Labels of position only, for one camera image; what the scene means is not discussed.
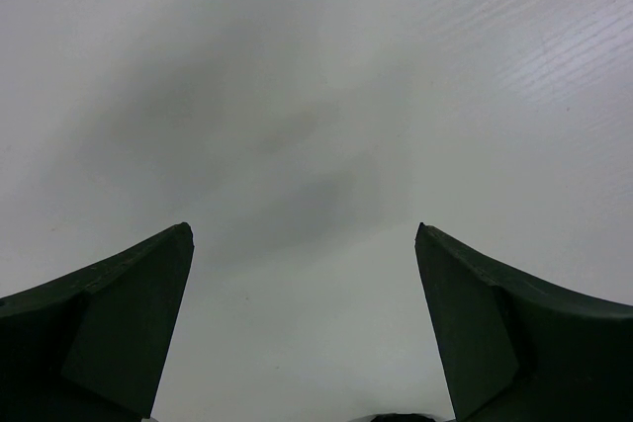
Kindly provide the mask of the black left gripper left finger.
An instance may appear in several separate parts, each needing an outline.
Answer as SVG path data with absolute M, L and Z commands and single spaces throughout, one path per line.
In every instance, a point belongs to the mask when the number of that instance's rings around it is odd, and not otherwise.
M 193 254 L 183 222 L 2 297 L 2 420 L 150 419 Z

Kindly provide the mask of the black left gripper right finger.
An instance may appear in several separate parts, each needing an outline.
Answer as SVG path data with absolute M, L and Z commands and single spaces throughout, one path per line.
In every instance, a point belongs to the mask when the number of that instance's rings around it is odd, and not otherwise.
M 632 308 L 421 224 L 415 255 L 459 421 L 629 421 Z

